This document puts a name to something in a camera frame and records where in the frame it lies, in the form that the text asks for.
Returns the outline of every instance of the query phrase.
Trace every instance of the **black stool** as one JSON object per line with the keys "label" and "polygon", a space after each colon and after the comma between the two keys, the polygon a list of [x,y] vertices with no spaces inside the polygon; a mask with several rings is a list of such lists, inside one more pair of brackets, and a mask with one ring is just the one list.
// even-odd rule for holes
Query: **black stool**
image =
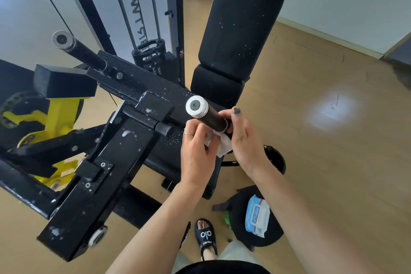
{"label": "black stool", "polygon": [[[282,173],[285,173],[286,165],[282,155],[273,147],[264,146],[265,154],[271,163]],[[225,203],[215,204],[213,211],[227,211],[231,228],[237,240],[241,241],[250,251],[254,251],[254,247],[264,247],[275,243],[284,234],[280,224],[273,212],[270,210],[270,218],[268,220],[267,231],[264,233],[264,238],[254,235],[245,230],[245,214],[250,198],[256,195],[258,198],[264,199],[256,185],[248,186],[237,190],[237,194],[230,197]]]}

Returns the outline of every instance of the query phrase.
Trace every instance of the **black sandal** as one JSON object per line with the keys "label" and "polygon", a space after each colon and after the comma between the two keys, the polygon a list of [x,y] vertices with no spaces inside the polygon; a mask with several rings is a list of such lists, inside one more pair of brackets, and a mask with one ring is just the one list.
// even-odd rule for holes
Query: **black sandal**
{"label": "black sandal", "polygon": [[[198,229],[198,221],[204,221],[208,223],[208,227],[205,229]],[[213,225],[206,219],[198,219],[194,228],[194,235],[196,237],[197,243],[200,246],[201,260],[204,261],[203,252],[204,249],[212,246],[214,248],[215,254],[218,256],[217,244],[215,241],[215,233]]]}

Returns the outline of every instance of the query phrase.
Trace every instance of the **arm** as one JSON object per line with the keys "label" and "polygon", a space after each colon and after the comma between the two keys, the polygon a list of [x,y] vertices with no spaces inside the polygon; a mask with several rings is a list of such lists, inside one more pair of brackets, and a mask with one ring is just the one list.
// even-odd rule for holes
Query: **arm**
{"label": "arm", "polygon": [[295,192],[267,159],[254,126],[243,118],[238,108],[220,114],[231,118],[237,161],[264,195],[307,273],[382,273]]}
{"label": "arm", "polygon": [[181,148],[181,181],[110,266],[106,274],[171,273],[190,215],[213,173],[219,137],[208,150],[210,129],[196,119],[187,122]]}

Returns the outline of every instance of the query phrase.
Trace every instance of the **pants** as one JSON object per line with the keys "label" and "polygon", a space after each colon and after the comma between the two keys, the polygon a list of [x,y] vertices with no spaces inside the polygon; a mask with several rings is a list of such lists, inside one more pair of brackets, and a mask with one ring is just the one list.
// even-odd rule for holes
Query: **pants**
{"label": "pants", "polygon": [[[234,240],[228,244],[224,251],[218,256],[217,260],[234,260],[234,261],[246,261],[261,265],[256,260],[253,253],[247,249],[244,244],[238,240]],[[190,265],[191,262],[180,251],[177,254],[176,262],[174,263],[171,274],[175,274],[183,267]]]}

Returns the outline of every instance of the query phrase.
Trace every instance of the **hand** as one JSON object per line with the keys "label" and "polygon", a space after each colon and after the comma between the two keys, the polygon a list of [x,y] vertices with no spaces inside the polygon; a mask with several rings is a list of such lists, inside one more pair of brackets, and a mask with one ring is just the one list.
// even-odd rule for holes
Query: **hand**
{"label": "hand", "polygon": [[181,183],[198,188],[201,193],[213,174],[220,136],[214,134],[208,146],[204,147],[210,127],[197,119],[187,121],[181,146]]}
{"label": "hand", "polygon": [[254,180],[256,172],[272,167],[257,130],[243,117],[240,109],[233,107],[219,113],[225,119],[231,119],[228,133],[233,133],[231,144],[234,155],[245,173]]}

